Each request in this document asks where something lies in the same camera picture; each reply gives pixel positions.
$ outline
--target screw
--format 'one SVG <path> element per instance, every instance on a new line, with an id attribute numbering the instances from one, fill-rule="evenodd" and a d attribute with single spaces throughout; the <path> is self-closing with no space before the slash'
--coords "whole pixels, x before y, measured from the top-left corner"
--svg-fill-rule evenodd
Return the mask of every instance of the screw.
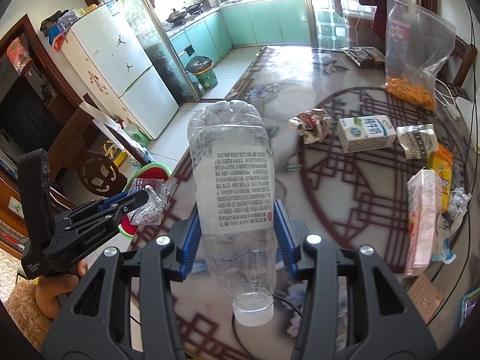
<path id="1" fill-rule="evenodd" d="M 161 235 L 157 238 L 156 242 L 158 245 L 168 245 L 170 243 L 170 237 L 167 235 Z"/>
<path id="2" fill-rule="evenodd" d="M 322 237 L 318 234 L 309 234 L 307 235 L 307 242 L 309 244 L 319 244 L 322 241 Z"/>
<path id="3" fill-rule="evenodd" d="M 110 246 L 103 251 L 103 254 L 105 254 L 105 256 L 107 257 L 115 256 L 117 254 L 117 248 L 114 246 Z"/>
<path id="4" fill-rule="evenodd" d="M 360 246 L 360 253 L 365 256 L 371 256 L 374 253 L 374 249 L 369 245 Z"/>

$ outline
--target bottle cap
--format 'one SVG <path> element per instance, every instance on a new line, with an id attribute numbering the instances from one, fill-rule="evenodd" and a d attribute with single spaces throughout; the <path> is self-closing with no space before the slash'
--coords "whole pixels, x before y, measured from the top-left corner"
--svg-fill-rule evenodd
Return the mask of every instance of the bottle cap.
<path id="1" fill-rule="evenodd" d="M 263 309 L 250 311 L 241 310 L 235 307 L 233 303 L 233 313 L 238 323 L 244 326 L 261 326 L 265 325 L 273 317 L 273 302 Z"/>

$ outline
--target human hand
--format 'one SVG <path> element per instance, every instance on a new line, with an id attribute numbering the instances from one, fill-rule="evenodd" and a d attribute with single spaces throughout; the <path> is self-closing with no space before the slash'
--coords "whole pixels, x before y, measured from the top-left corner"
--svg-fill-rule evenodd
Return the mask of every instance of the human hand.
<path id="1" fill-rule="evenodd" d="M 83 259 L 77 264 L 78 276 L 83 278 L 88 271 L 88 264 Z M 50 320 L 57 317 L 60 304 L 57 295 L 75 290 L 78 277 L 74 274 L 59 274 L 57 276 L 40 276 L 35 289 L 35 302 L 40 312 Z"/>

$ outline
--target trash bin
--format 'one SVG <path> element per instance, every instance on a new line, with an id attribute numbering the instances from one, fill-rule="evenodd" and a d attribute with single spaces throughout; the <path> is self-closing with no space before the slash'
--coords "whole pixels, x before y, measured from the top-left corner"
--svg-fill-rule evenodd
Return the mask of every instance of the trash bin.
<path id="1" fill-rule="evenodd" d="M 213 59 L 206 56 L 194 56 L 187 64 L 186 69 L 195 76 L 203 89 L 208 91 L 218 85 L 213 70 Z"/>

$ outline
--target dining table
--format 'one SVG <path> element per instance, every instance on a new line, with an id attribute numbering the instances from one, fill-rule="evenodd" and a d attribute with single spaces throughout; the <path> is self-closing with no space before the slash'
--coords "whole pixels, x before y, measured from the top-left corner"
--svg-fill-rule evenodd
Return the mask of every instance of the dining table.
<path id="1" fill-rule="evenodd" d="M 453 119 L 441 105 L 436 111 L 426 111 L 395 98 L 382 88 L 385 81 L 385 70 L 360 68 L 342 50 L 266 46 L 225 100 L 246 101 L 263 118 L 274 153 L 275 198 L 282 201 L 287 214 L 339 247 L 372 246 L 408 286 L 411 280 L 402 275 L 410 242 L 407 181 L 426 162 L 407 160 L 398 140 L 385 149 L 345 154 L 337 133 L 339 119 L 386 115 L 395 128 L 433 124 L 438 142 L 454 157 L 452 189 L 471 190 L 477 153 L 469 148 L 469 131 L 462 118 Z M 332 124 L 322 142 L 305 144 L 289 119 L 313 108 L 325 110 Z M 177 188 L 161 224 L 139 227 L 132 249 L 144 247 L 189 217 L 195 204 L 195 183 L 188 150 L 169 180 Z M 472 224 L 480 221 L 479 205 L 479 194 L 474 191 L 469 214 Z M 461 297 L 469 292 L 478 273 L 472 256 L 480 255 L 479 237 L 465 220 L 453 246 L 455 261 L 450 265 L 432 263 L 425 272 L 448 301 L 429 325 L 439 347 L 458 329 Z M 276 268 L 275 293 L 302 308 L 306 283 L 294 281 L 281 260 Z M 199 359 L 252 360 L 234 337 L 232 299 L 210 275 L 201 245 L 191 274 L 183 283 L 172 283 L 171 289 L 188 354 Z M 339 278 L 337 350 L 346 345 L 347 304 L 345 280 Z M 263 326 L 236 325 L 241 341 L 257 359 L 291 357 L 301 318 L 281 302 L 275 301 L 274 310 L 272 320 Z"/>

